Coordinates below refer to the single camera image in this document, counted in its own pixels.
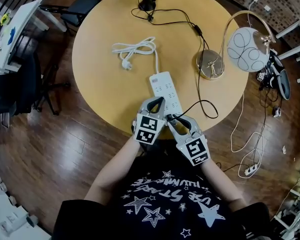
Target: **wooden table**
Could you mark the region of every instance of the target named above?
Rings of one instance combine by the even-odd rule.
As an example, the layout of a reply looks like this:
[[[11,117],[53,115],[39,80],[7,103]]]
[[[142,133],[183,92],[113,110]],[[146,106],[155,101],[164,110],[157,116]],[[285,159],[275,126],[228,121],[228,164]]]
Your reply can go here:
[[[231,15],[215,0],[157,0],[157,9],[182,9],[200,26],[210,49],[219,51],[223,31]],[[196,56],[200,38],[187,23],[152,25],[131,15],[138,0],[103,0],[86,17],[75,37],[72,66],[76,84],[89,106],[109,124],[131,133],[131,123],[142,102],[153,97],[149,77],[155,73],[155,55],[134,54],[132,70],[121,66],[121,59],[112,54],[112,44],[136,44],[147,37],[156,37],[159,71],[169,71],[183,111],[197,102],[198,73]],[[134,11],[139,16],[144,12]],[[156,12],[154,23],[184,21],[178,11]],[[227,40],[238,28],[229,26]],[[225,72],[215,81],[200,79],[202,99],[211,101],[219,112],[217,119],[207,118],[194,106],[187,116],[207,130],[223,120],[237,105],[248,80],[248,73],[233,65],[225,52]],[[208,115],[215,115],[204,104]]]

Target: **white extension cord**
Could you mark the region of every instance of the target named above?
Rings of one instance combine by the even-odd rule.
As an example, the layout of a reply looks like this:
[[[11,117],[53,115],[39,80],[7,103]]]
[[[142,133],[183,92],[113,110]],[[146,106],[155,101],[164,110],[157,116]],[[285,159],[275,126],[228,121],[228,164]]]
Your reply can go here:
[[[156,38],[151,36],[148,37],[141,42],[137,44],[128,44],[128,43],[115,43],[112,45],[112,52],[114,54],[119,54],[120,59],[122,60],[122,67],[125,70],[131,70],[132,64],[129,62],[129,59],[133,54],[142,54],[142,55],[150,55],[155,54],[155,72],[156,74],[159,73],[159,63],[158,63],[158,53],[156,50],[156,44],[154,43],[154,40]],[[141,48],[150,48],[150,50],[141,50]]]
[[[250,138],[247,140],[247,142],[244,144],[244,146],[243,146],[242,148],[240,148],[239,150],[236,150],[236,151],[233,150],[233,148],[232,148],[232,135],[234,134],[235,130],[237,129],[237,126],[238,126],[238,124],[239,124],[239,120],[240,120],[241,115],[242,115],[242,113],[243,113],[243,111],[244,111],[244,99],[245,99],[245,94],[243,93],[243,94],[242,94],[242,109],[241,109],[241,113],[240,113],[240,115],[239,115],[238,121],[236,122],[236,125],[235,125],[235,127],[234,127],[234,129],[233,129],[233,131],[232,131],[232,133],[231,133],[231,135],[230,135],[230,145],[231,145],[231,152],[232,152],[232,153],[237,153],[237,152],[240,152],[241,150],[243,150],[243,149],[247,146],[247,144],[249,143],[249,141],[251,140],[251,138],[252,138],[252,136],[253,136],[254,134],[258,134],[258,135],[260,135],[260,136],[262,137],[262,151],[261,151],[261,154],[259,153],[259,151],[258,151],[258,149],[257,149],[257,147],[256,147],[256,148],[252,149],[249,153],[247,153],[247,154],[242,158],[242,160],[241,160],[241,162],[240,162],[240,165],[239,165],[238,176],[239,176],[240,178],[242,178],[242,179],[249,179],[249,178],[251,178],[251,177],[257,172],[257,170],[258,170],[259,167],[260,167],[260,164],[261,164],[261,161],[262,161],[262,156],[263,156],[263,154],[264,154],[264,136],[263,136],[261,133],[255,131],[255,132],[253,132],[253,133],[250,135]],[[248,155],[250,155],[252,152],[254,152],[254,151],[256,151],[256,152],[259,154],[259,161],[258,161],[258,163],[256,164],[256,167],[257,167],[256,170],[253,171],[253,173],[251,173],[251,175],[249,175],[248,177],[241,176],[241,175],[240,175],[240,169],[241,169],[241,165],[242,165],[244,159],[245,159]]]

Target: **wooden floor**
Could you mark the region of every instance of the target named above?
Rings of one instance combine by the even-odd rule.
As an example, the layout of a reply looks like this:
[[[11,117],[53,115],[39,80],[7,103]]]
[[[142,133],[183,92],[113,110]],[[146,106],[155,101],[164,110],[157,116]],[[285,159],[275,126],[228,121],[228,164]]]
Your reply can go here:
[[[55,5],[69,5],[74,0],[47,0]],[[217,0],[233,14],[239,9],[225,0]],[[240,26],[248,26],[247,17],[239,17]],[[260,29],[252,19],[252,25]],[[72,72],[74,38],[52,28],[38,48],[44,70],[51,60],[59,60],[57,82],[68,81],[70,89],[59,89],[51,99],[60,115],[53,116],[45,103],[42,113],[33,111],[11,119],[9,129],[0,127],[0,175],[17,202],[36,215],[42,226],[52,231],[62,201],[82,199],[101,168],[128,139],[127,135],[104,122],[86,104],[76,86]],[[278,42],[279,53],[289,50]],[[237,175],[238,167],[226,172],[242,191],[248,203],[264,202],[276,213],[300,172],[300,64],[293,57],[283,60],[290,84],[291,99],[282,102],[282,116],[272,117],[266,109],[264,155],[261,168],[250,179]],[[245,89],[244,111],[233,135],[234,149],[239,149],[250,134],[260,131],[265,111],[259,101],[259,82],[249,74]],[[278,105],[280,99],[273,103]],[[218,125],[205,135],[212,158],[225,170],[239,163],[250,151],[252,141],[242,152],[231,153],[230,134],[241,112],[241,101]]]

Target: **white lamp shade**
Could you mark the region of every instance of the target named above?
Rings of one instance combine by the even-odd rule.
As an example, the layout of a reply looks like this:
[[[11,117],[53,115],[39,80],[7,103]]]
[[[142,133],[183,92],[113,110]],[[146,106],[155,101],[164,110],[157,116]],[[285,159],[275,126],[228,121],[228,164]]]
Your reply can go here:
[[[269,60],[269,54],[264,54],[258,49],[254,41],[253,34],[256,31],[251,27],[238,28],[227,45],[230,60],[242,71],[262,70]]]

